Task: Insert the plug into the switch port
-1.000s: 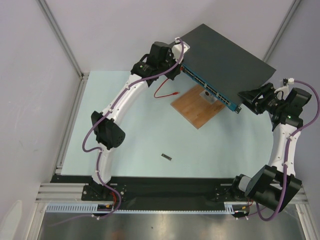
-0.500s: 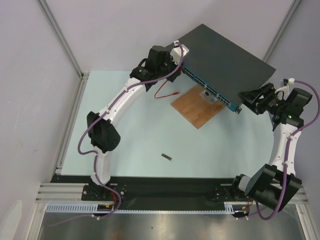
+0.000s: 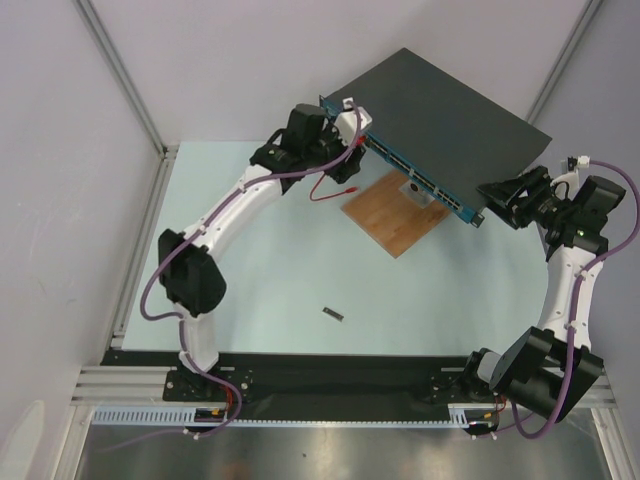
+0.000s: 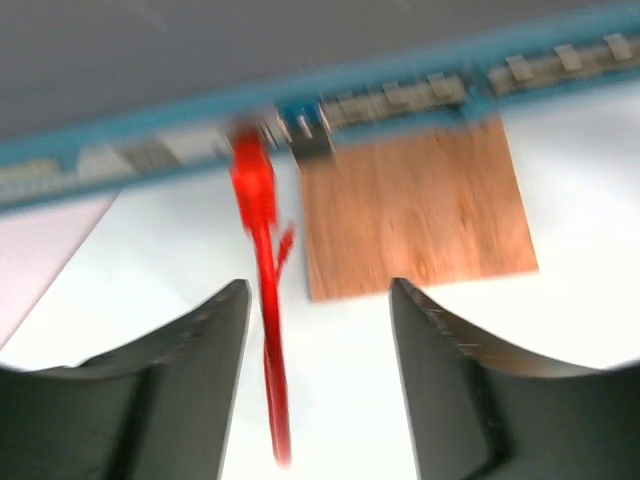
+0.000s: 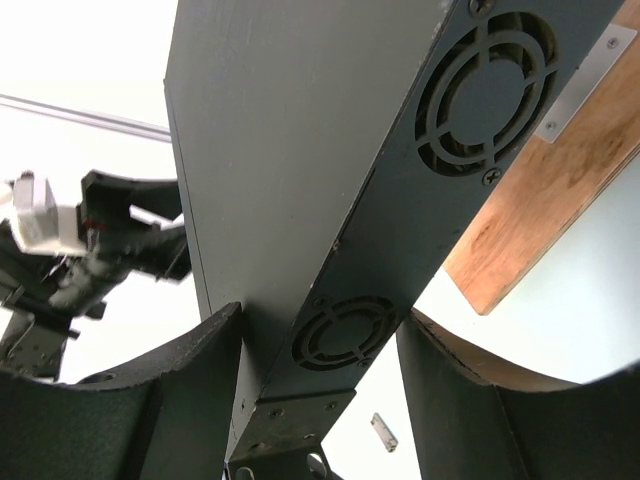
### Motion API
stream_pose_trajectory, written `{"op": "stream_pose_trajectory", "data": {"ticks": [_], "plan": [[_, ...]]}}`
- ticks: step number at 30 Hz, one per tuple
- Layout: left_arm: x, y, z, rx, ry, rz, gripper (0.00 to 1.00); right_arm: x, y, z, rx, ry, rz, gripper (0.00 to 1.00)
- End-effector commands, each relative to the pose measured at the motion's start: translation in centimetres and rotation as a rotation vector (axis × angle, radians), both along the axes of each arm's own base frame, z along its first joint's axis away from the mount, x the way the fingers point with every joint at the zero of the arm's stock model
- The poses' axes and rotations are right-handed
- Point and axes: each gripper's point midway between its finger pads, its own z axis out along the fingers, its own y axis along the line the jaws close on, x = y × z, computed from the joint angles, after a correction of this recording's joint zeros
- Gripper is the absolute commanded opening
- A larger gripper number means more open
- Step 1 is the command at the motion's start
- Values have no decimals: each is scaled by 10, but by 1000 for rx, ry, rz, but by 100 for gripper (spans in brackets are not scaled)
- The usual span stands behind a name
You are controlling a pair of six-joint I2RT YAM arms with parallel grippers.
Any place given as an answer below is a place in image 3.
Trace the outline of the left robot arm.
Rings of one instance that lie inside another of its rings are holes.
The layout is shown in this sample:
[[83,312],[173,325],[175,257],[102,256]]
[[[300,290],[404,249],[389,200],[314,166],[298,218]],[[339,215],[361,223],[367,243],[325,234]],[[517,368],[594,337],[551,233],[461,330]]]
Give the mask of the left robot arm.
[[211,399],[220,388],[220,376],[212,370],[219,360],[213,312],[227,291],[219,267],[224,251],[264,208],[306,176],[323,173],[343,183],[357,173],[372,123],[350,98],[336,117],[319,106],[297,105],[219,202],[182,231],[160,235],[153,278],[179,321],[179,359],[190,370],[184,385],[195,398]]

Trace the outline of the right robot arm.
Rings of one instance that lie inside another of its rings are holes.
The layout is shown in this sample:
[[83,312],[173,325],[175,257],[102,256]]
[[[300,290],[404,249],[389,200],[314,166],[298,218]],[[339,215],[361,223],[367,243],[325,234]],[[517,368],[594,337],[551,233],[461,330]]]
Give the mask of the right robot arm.
[[566,417],[604,367],[591,351],[589,315],[597,277],[615,252],[602,230],[626,190],[595,175],[579,184],[575,170],[553,179],[544,167],[478,190],[512,228],[535,223],[544,229],[547,291],[538,324],[508,350],[499,354],[483,348],[469,356],[461,392],[474,402],[503,396],[553,425]]

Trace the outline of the silver SFP module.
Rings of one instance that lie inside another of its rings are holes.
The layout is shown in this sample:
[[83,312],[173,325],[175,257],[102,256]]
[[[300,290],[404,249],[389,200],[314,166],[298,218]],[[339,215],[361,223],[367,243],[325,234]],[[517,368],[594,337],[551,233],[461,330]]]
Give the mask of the silver SFP module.
[[338,313],[337,311],[329,308],[329,307],[324,307],[322,312],[332,318],[334,318],[335,320],[342,322],[344,320],[344,316],[340,313]]

